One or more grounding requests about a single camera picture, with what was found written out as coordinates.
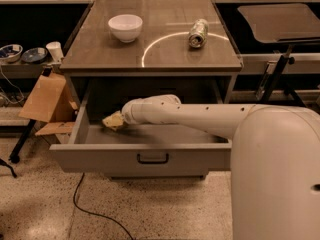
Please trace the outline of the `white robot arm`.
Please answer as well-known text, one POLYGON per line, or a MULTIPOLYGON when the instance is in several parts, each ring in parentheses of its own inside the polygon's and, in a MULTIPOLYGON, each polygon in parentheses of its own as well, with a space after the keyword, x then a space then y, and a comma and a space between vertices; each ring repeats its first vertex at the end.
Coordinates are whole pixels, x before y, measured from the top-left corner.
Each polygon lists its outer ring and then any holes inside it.
POLYGON ((103 120, 179 124, 232 141, 233 240, 320 240, 320 116, 292 106, 134 99, 103 120))

